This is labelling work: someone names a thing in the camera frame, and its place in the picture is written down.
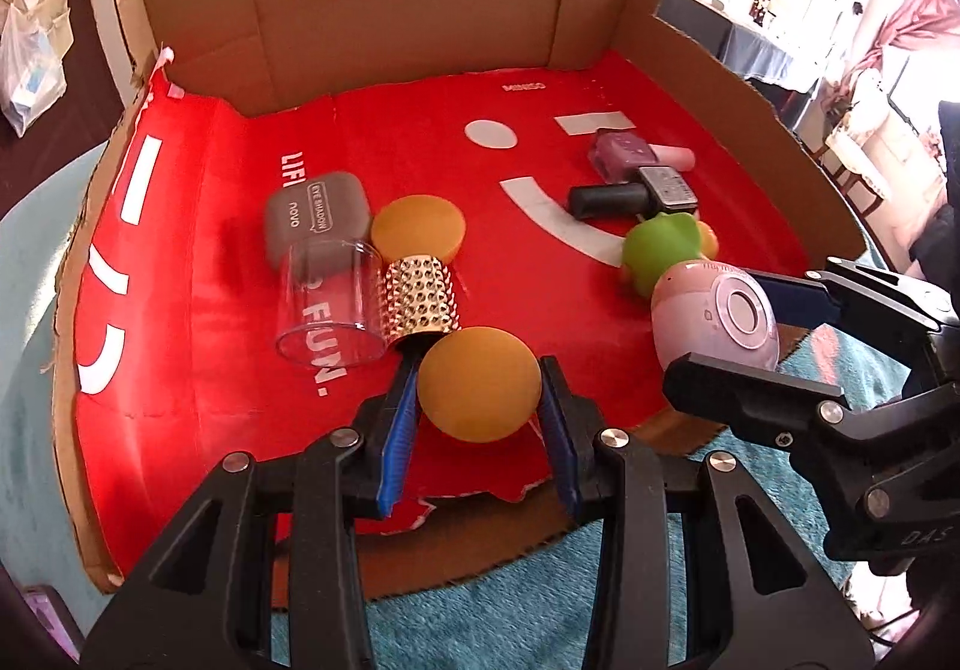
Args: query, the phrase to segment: cardboard box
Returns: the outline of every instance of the cardboard box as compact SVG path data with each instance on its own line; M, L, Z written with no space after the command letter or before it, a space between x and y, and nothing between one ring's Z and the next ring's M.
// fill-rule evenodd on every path
M659 0L116 3L139 85L152 71L160 46L169 45L176 50L167 69L173 82L188 92L227 99L242 115L287 110L324 94L375 83L501 68L582 69L613 50L668 91L733 155L790 222L810 267L820 267L829 255L854 259L865 250L850 209L776 121L767 102L694 41L656 19ZM100 533L74 421L78 391L74 313L91 235L136 129L144 97L141 89L90 182L61 267L56 309L56 462L83 564L104 591L122 578ZM674 450L686 452L716 431L702 422L686 425L677 416L659 416L652 439L669 440ZM402 539L365 541L361 563L368 593L440 585L525 553L566 529L550 493L546 489L546 496L498 506L490 515L470 512L469 521L434 517L424 529ZM453 510L451 516L458 515L456 507ZM504 529L504 521L512 530ZM481 541L466 550L452 547L451 531L463 537L464 530ZM401 550L392 553L391 544ZM426 560L424 549L446 550L449 558ZM409 574L397 577L397 560Z

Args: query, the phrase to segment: gold studded cylinder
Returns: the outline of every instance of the gold studded cylinder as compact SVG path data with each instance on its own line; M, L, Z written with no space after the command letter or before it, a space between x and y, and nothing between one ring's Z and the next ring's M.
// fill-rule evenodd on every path
M450 271L433 256L407 256L387 267L387 343L410 334L449 334L460 327Z

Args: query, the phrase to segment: plastic bag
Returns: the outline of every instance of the plastic bag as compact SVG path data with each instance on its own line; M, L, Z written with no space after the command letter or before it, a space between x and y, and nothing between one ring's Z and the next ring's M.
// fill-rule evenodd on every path
M10 6L0 35L0 110L23 136L66 91L64 64L35 19Z

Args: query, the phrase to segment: white circle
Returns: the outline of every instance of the white circle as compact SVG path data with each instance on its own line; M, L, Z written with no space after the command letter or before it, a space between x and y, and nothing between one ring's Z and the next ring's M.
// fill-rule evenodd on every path
M467 123L464 134L474 144L491 150L509 150L517 146L517 134L509 125L496 120L473 120Z

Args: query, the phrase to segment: green plush toy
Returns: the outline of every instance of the green plush toy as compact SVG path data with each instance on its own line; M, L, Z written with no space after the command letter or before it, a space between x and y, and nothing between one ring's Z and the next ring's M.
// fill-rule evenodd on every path
M702 257L700 227L688 213L660 213L635 225L623 240L623 267L637 293L646 299L667 269Z

